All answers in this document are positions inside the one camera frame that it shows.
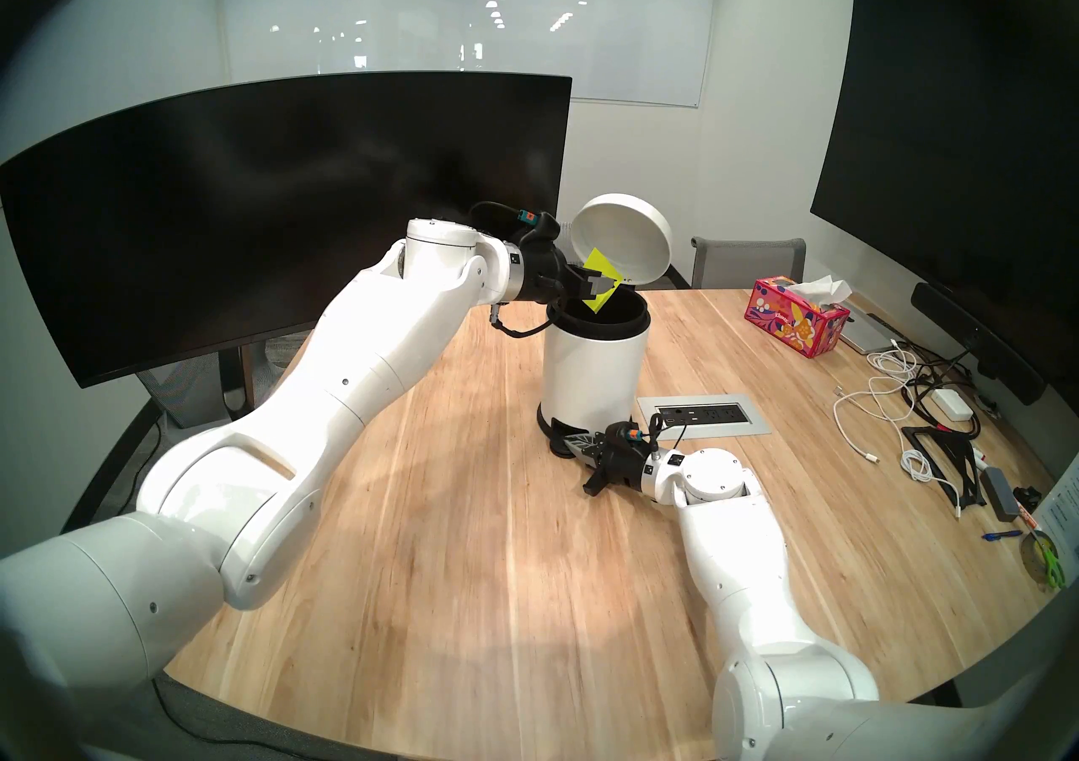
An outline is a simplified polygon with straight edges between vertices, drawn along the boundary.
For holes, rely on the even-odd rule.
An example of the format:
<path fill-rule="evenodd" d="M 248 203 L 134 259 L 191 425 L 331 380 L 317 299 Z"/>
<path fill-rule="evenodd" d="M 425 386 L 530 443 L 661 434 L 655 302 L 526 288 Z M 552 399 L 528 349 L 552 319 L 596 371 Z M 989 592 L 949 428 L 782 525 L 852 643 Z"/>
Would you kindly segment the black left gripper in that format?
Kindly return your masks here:
<path fill-rule="evenodd" d="M 522 242 L 517 253 L 521 268 L 517 301 L 605 301 L 623 281 L 616 273 L 609 275 L 606 271 L 570 264 L 550 241 Z"/>

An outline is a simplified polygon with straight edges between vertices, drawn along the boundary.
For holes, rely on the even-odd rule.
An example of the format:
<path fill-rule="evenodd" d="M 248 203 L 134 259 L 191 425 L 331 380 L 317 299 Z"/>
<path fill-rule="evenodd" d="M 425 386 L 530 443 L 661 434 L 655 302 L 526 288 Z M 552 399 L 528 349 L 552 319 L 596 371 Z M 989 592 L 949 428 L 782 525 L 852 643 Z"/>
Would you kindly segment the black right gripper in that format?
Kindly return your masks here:
<path fill-rule="evenodd" d="M 596 497 L 607 486 L 623 485 L 640 492 L 642 476 L 657 456 L 658 441 L 652 433 L 574 432 L 564 435 L 571 457 L 592 464 L 584 492 Z"/>

